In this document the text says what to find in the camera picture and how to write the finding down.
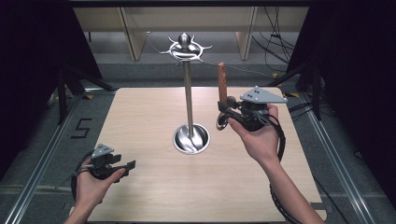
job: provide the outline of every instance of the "metal pole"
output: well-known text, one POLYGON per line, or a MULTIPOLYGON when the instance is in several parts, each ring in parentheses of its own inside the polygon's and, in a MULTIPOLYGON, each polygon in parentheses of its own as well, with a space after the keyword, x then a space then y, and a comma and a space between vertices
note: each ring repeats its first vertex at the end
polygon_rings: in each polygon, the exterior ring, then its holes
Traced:
POLYGON ((186 90, 187 119, 189 121, 189 138, 192 138, 194 135, 194 131, 193 131, 194 126, 192 122, 190 61, 184 61, 183 68, 184 68, 184 87, 186 90))

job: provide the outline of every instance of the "dark wall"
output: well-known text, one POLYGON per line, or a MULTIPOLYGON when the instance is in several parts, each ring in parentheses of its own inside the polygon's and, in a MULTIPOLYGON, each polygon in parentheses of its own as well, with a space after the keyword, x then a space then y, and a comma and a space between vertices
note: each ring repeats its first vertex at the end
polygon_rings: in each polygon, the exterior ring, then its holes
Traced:
POLYGON ((25 148, 66 63, 101 77, 71 7, 0 1, 0 178, 25 148))
POLYGON ((396 207, 396 3, 380 2, 345 5, 331 57, 320 70, 332 107, 396 207))

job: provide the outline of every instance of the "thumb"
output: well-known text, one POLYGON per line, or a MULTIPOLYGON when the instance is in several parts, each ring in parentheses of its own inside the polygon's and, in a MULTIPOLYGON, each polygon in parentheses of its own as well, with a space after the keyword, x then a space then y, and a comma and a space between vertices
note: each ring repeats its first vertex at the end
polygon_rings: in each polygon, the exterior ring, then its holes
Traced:
POLYGON ((228 123, 231 125, 231 127, 233 128, 233 130, 240 136, 244 136, 246 134, 248 134, 248 130, 246 130, 244 128, 244 126, 242 126, 242 124, 240 124, 238 121, 236 121, 235 119, 228 119, 228 123))
POLYGON ((106 179, 106 182, 108 185, 111 185, 112 183, 116 182, 118 179, 122 177, 122 175, 125 173, 125 168, 121 168, 114 172, 111 176, 109 176, 106 179))

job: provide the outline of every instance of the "gray plastic part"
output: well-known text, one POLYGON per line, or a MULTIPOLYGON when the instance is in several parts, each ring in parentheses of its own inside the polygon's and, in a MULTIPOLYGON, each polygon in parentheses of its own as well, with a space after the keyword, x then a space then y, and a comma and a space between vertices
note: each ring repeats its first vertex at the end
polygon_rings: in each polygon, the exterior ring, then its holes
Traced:
POLYGON ((103 155, 112 153, 114 151, 113 148, 105 146, 103 144, 98 144, 97 148, 94 150, 94 152, 92 153, 92 158, 98 158, 101 157, 103 155))
POLYGON ((267 103, 285 104, 288 102, 287 98, 280 97, 269 91, 265 91, 257 86, 254 87, 252 90, 242 94, 240 98, 241 100, 248 101, 254 104, 267 104, 267 103))

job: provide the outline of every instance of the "wrist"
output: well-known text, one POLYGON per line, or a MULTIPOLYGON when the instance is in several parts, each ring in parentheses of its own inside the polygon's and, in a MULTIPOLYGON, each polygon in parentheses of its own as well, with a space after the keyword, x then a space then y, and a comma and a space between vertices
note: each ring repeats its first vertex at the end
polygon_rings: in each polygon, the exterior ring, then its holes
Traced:
POLYGON ((64 224, 84 224, 88 220, 88 217, 91 215, 92 211, 93 208, 90 206, 76 204, 72 213, 64 222, 64 224))
POLYGON ((262 167, 264 172, 267 173, 267 175, 271 173, 277 173, 279 170, 283 170, 278 157, 273 157, 266 160, 257 160, 257 162, 262 167))
POLYGON ((91 214, 95 205, 90 203, 76 203, 75 210, 78 209, 82 214, 91 214))

